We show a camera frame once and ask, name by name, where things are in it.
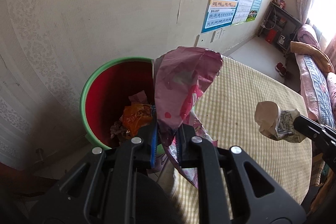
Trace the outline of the blue pinyin wall poster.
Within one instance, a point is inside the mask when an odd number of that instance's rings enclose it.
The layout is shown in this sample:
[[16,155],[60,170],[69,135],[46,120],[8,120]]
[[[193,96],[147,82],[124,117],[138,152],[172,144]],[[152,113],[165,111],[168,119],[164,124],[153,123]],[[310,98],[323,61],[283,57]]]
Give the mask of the blue pinyin wall poster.
[[210,0],[201,33],[230,26],[240,0]]

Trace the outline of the pink rolled comforter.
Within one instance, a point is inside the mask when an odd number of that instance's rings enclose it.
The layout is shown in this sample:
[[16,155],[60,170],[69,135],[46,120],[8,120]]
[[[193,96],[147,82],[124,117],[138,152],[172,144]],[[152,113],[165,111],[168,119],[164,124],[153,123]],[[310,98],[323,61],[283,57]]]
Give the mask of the pink rolled comforter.
[[309,24],[304,24],[297,32],[297,40],[299,42],[310,44],[319,50],[321,49],[317,35],[313,27]]

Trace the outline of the bed with plaid quilt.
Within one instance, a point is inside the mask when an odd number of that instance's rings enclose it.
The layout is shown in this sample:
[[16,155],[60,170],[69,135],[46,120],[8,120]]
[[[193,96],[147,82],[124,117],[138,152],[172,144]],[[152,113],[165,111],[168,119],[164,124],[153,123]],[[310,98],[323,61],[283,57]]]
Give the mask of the bed with plaid quilt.
[[295,54],[300,73],[300,94],[306,105],[308,117],[320,124],[335,128],[327,78],[308,55]]

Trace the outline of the crushed patterned paper cup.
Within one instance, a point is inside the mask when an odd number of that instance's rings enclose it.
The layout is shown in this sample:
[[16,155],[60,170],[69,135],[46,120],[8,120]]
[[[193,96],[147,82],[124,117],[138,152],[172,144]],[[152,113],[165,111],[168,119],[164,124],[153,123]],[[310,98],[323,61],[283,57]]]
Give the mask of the crushed patterned paper cup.
[[262,135],[275,141],[285,140],[289,143],[301,143],[306,139],[294,129],[294,120],[300,116],[297,109],[281,110],[272,101],[259,102],[255,110],[255,122]]

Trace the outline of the yellow checkered table mat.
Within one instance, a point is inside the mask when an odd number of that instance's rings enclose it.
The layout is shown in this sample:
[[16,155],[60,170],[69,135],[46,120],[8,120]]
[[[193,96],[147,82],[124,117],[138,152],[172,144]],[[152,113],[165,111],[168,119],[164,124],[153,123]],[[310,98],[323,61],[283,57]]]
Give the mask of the yellow checkered table mat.
[[228,57],[210,87],[193,108],[210,137],[221,148],[238,145],[297,202],[307,194],[311,142],[274,141],[259,132],[255,109],[272,101],[282,110],[306,114],[303,98],[276,80]]

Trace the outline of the dark metal shelf rack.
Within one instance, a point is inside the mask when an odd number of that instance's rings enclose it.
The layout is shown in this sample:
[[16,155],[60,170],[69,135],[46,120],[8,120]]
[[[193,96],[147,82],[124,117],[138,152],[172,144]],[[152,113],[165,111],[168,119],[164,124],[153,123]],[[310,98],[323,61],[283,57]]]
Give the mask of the dark metal shelf rack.
[[298,30],[303,24],[290,13],[270,2],[258,29],[257,36],[282,51],[290,53],[290,42],[297,39]]

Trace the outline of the red slippers on floor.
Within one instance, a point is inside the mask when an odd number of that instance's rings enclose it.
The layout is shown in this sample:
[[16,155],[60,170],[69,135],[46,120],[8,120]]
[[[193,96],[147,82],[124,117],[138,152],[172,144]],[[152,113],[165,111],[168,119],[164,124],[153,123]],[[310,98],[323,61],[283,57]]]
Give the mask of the red slippers on floor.
[[287,70],[286,67],[282,63],[277,63],[275,66],[276,71],[278,71],[281,77],[285,77]]

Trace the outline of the orange plastic wrapper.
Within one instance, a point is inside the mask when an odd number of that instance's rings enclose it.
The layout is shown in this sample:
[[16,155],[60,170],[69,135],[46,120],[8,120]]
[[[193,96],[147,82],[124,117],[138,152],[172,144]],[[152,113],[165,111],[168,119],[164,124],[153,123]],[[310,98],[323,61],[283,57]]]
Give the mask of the orange plastic wrapper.
[[126,128],[127,134],[134,137],[138,130],[150,125],[153,120],[152,106],[138,102],[132,102],[130,106],[125,106],[121,117],[122,126]]

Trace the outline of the pink foil snack bag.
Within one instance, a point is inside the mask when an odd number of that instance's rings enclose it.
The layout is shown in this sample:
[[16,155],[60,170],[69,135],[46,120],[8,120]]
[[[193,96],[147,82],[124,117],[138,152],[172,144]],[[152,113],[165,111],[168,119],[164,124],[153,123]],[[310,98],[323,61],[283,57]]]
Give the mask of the pink foil snack bag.
[[159,135],[168,158],[193,186],[198,186],[195,168],[181,168],[177,161],[175,134],[182,124],[193,126],[198,136],[216,143],[193,108],[213,83],[223,65],[218,52],[199,47],[178,47],[153,63],[154,102]]

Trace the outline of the tan orange blanket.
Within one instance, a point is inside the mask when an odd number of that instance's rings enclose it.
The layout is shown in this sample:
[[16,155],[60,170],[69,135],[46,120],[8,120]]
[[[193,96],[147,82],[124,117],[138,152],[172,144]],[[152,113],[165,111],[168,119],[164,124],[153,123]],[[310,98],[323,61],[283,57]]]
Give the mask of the tan orange blanket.
[[303,42],[291,41],[290,50],[292,53],[310,56],[323,74],[335,73],[334,66],[327,54],[323,53],[317,47]]

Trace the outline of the white wall power socket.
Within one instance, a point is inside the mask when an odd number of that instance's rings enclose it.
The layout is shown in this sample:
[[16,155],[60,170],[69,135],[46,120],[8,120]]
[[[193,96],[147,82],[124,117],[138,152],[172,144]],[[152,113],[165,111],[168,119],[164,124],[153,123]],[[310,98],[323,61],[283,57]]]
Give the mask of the white wall power socket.
[[213,32],[213,36],[212,36],[210,42],[213,43],[213,42],[219,40],[220,37],[221,37],[221,33],[222,33],[222,29],[221,29],[221,28],[220,28],[220,29],[217,29],[217,30],[214,30],[214,32]]

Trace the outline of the red green-rimmed trash bin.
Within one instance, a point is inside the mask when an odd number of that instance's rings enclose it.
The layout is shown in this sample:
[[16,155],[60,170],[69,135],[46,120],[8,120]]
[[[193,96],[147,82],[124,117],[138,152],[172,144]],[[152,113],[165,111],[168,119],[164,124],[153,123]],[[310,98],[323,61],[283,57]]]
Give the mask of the red green-rimmed trash bin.
[[122,57],[96,69],[86,81],[80,114],[86,139],[95,147],[111,149],[110,127],[121,118],[129,97],[144,91],[154,104],[152,59]]

